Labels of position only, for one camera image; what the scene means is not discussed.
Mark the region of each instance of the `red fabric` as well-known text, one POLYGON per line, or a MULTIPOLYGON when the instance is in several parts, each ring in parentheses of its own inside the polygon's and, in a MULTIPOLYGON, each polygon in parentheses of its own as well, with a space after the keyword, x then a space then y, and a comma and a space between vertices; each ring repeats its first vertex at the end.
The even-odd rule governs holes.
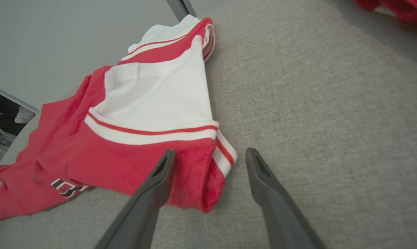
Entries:
POLYGON ((383 5, 390 9, 399 19, 417 24, 417 0, 356 0, 359 7, 374 11, 383 5))
MULTIPOLYGON (((174 44, 147 50, 120 64, 174 59, 190 47, 195 35, 204 37, 207 24, 211 19, 202 20, 191 35, 174 44)), ((110 68, 85 77, 74 96, 44 104, 27 148, 18 154, 15 164, 0 165, 0 219, 66 202, 87 186, 133 194, 169 148, 177 151, 178 167, 167 204, 211 211, 225 184, 212 159, 218 140, 124 145, 99 137, 83 122, 89 108, 104 100, 104 74, 110 68)))

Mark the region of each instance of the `jersey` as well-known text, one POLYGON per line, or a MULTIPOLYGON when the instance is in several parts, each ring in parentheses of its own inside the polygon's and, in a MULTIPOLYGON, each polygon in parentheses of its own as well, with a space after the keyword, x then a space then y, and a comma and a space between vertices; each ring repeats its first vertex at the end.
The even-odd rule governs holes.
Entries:
POLYGON ((45 104, 15 164, 0 165, 0 219, 71 200, 89 186, 133 194, 169 148, 177 155, 168 205, 209 212, 237 159, 213 120, 204 62, 211 19, 156 25, 116 66, 45 104))

